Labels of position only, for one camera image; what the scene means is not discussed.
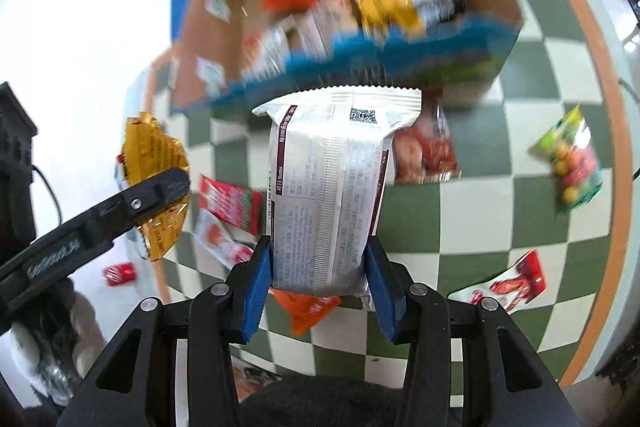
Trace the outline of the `white snack bag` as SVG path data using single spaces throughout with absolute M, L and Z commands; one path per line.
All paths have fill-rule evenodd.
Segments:
M 421 112 L 418 89 L 298 91 L 254 108 L 271 120 L 267 232 L 272 285 L 309 296 L 358 295 L 378 223 L 394 133 Z

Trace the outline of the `cardboard snack box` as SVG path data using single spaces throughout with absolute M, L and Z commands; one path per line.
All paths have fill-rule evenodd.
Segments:
M 518 0 L 464 1 L 463 14 L 409 37 L 396 28 L 369 34 L 355 0 L 317 0 L 283 13 L 264 11 L 262 0 L 190 0 L 171 106 L 230 118 L 314 88 L 494 79 L 521 32 Z

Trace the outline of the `green candy bag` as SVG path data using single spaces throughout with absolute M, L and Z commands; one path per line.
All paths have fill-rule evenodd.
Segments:
M 532 147 L 532 154 L 548 161 L 563 211 L 587 204 L 600 192 L 603 185 L 600 161 L 579 105 L 541 135 Z

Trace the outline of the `blue seat cushion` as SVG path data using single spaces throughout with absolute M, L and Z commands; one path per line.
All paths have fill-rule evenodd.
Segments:
M 172 43 L 180 39 L 189 3 L 190 0 L 170 0 L 170 41 Z

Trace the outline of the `red snack packet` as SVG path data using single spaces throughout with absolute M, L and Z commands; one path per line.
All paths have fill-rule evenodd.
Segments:
M 250 235 L 259 233 L 262 193 L 200 176 L 200 208 Z

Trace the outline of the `green checkered table mat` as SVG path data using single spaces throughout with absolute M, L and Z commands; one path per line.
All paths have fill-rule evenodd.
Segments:
M 488 89 L 471 83 L 445 91 L 445 114 L 461 166 L 443 184 L 393 186 L 388 166 L 378 236 L 413 280 L 448 296 L 492 279 L 527 251 L 537 251 L 547 289 L 512 317 L 562 385 L 591 376 L 605 357 L 638 257 L 639 225 L 626 236 L 617 223 L 639 219 L 639 183 L 623 182 L 639 153 L 618 153 L 638 132 L 638 110 L 609 102 L 623 77 L 620 44 L 604 22 L 600 0 L 518 0 L 524 27 L 506 66 Z M 170 109 L 178 88 L 169 80 L 171 51 L 152 66 L 145 108 L 183 141 L 198 191 L 201 174 L 262 190 L 267 186 L 270 120 L 222 127 L 206 114 Z M 529 147 L 566 112 L 580 106 L 602 166 L 603 186 L 571 212 L 555 209 L 546 158 Z M 194 242 L 198 195 L 192 193 L 183 236 L 162 260 L 160 293 L 194 297 L 227 270 Z M 393 346 L 374 313 L 357 298 L 296 336 L 288 314 L 268 296 L 259 329 L 235 358 L 272 373 L 341 375 L 401 387 L 408 347 Z

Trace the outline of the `white orange sauce packet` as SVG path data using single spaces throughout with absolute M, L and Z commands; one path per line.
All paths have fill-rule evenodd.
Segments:
M 253 249 L 232 239 L 222 222 L 207 210 L 198 212 L 194 234 L 196 241 L 227 269 L 253 256 Z

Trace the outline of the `pink yellow snack bag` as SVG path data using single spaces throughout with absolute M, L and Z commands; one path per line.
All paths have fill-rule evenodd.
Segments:
M 395 182 L 442 183 L 459 178 L 461 170 L 444 109 L 427 101 L 414 124 L 395 132 Z

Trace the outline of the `orange snack packet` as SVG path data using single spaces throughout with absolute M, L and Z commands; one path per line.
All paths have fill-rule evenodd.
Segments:
M 314 297 L 271 289 L 270 294 L 288 312 L 292 333 L 304 335 L 342 303 L 342 298 Z

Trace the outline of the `red white shrimp packet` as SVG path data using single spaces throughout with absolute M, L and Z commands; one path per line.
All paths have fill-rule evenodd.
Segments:
M 495 299 L 508 313 L 528 306 L 547 289 L 546 278 L 538 251 L 529 251 L 515 265 L 493 279 L 459 289 L 447 298 L 459 303 L 476 305 L 484 298 Z

